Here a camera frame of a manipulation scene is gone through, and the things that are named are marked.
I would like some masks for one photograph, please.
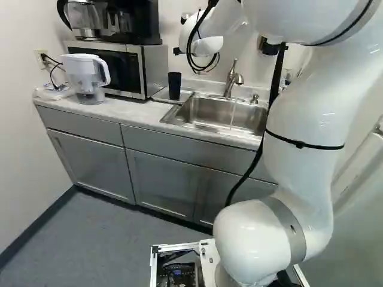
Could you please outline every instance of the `cabinet handle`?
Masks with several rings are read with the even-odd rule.
[[[62,145],[61,145],[61,141],[59,138],[54,138],[57,142],[57,144],[59,145],[59,147],[62,149]]]

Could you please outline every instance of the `electrical outlet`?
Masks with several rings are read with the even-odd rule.
[[[45,69],[47,66],[45,64],[45,61],[43,61],[43,59],[41,57],[41,54],[48,54],[48,51],[47,50],[43,50],[43,49],[39,49],[39,50],[35,50],[34,52],[35,52],[35,57],[36,57],[38,66],[42,70]]]

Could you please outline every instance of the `black cup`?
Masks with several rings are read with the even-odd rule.
[[[169,80],[169,98],[170,100],[180,100],[181,93],[181,73],[168,73]]]

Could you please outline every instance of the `cabinet door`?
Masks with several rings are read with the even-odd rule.
[[[126,150],[137,204],[192,220],[200,167]]]
[[[212,225],[219,211],[224,208],[226,197],[241,177],[226,172],[207,169],[200,181],[195,221]],[[237,190],[233,203],[260,199],[274,192],[275,184],[248,178]]]
[[[123,148],[54,130],[48,135],[76,184],[135,204]]]

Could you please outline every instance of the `sink faucet handle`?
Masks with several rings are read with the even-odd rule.
[[[232,70],[233,71],[235,70],[235,65],[237,65],[237,62],[238,62],[238,59],[235,58],[234,61],[233,61],[233,65],[232,65]]]
[[[237,64],[237,62],[238,62],[238,59],[235,58],[234,61],[233,61],[232,68],[230,69],[229,73],[227,74],[227,81],[226,82],[229,82],[229,81],[231,81],[234,78],[235,65]]]

